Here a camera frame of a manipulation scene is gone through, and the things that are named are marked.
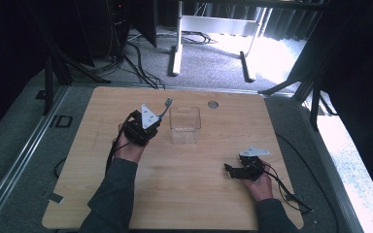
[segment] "clear plastic container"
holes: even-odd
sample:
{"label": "clear plastic container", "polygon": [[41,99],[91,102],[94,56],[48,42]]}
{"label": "clear plastic container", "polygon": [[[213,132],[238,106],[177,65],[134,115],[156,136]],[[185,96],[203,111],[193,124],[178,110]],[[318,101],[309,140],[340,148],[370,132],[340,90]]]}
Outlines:
{"label": "clear plastic container", "polygon": [[197,107],[178,107],[169,110],[172,144],[195,144],[201,129],[201,115]]}

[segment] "hand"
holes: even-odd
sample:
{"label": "hand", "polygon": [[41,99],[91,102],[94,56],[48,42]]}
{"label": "hand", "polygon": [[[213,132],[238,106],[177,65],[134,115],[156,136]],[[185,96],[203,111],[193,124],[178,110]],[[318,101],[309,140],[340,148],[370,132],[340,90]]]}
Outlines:
{"label": "hand", "polygon": [[[122,124],[118,126],[118,129],[120,130],[122,128]],[[117,149],[124,146],[123,148],[117,150],[114,154],[115,158],[122,158],[126,159],[135,163],[139,163],[141,160],[141,155],[144,152],[145,147],[148,145],[148,143],[141,147],[132,143],[129,143],[128,139],[125,137],[125,133],[122,132],[120,135],[119,141],[117,143]]]}
{"label": "hand", "polygon": [[[264,171],[269,172],[269,164],[264,161],[262,163],[265,164]],[[272,195],[271,178],[266,173],[262,173],[255,182],[251,180],[243,180],[243,182],[256,202],[274,198]]]}

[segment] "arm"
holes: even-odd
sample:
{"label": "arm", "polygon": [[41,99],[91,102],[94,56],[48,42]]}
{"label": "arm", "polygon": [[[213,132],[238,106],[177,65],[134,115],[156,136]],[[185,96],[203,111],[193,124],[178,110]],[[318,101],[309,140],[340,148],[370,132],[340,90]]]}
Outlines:
{"label": "arm", "polygon": [[[117,148],[127,143],[122,134]],[[144,148],[129,144],[114,154],[103,182],[88,203],[91,212],[80,232],[128,232],[135,176]]]}
{"label": "arm", "polygon": [[[269,164],[266,165],[265,171],[268,172]],[[296,226],[288,218],[283,204],[274,199],[271,178],[266,173],[263,173],[255,182],[251,180],[243,180],[243,182],[256,201],[259,233],[298,232]]]}

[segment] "sleeve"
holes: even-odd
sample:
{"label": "sleeve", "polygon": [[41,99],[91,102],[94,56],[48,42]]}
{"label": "sleeve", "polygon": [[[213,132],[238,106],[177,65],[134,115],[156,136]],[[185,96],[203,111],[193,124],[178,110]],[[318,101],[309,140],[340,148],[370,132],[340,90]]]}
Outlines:
{"label": "sleeve", "polygon": [[138,164],[114,159],[106,177],[89,200],[91,212],[79,232],[128,232]]}
{"label": "sleeve", "polygon": [[266,199],[256,203],[259,233],[299,232],[288,218],[283,204],[277,199]]}

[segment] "wooden board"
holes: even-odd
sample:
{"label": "wooden board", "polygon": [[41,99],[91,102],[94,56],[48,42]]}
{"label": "wooden board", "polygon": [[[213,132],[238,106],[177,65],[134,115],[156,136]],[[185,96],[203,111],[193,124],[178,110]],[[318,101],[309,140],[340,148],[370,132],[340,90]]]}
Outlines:
{"label": "wooden board", "polygon": [[[198,107],[201,129],[196,144],[172,145],[169,112],[147,146],[135,183],[130,227],[134,229],[257,229],[254,202],[241,181],[223,168],[239,167],[238,153],[248,146],[271,152],[262,159],[279,173],[292,191],[270,117],[261,96],[185,90],[97,87],[68,154],[54,193],[61,204],[49,202],[43,218],[47,228],[79,228],[90,209],[86,205],[105,172],[106,159],[118,124],[146,104],[156,115],[172,107]],[[210,101],[219,107],[211,109]],[[281,199],[278,185],[274,197]],[[298,228],[301,214],[284,204]]]}

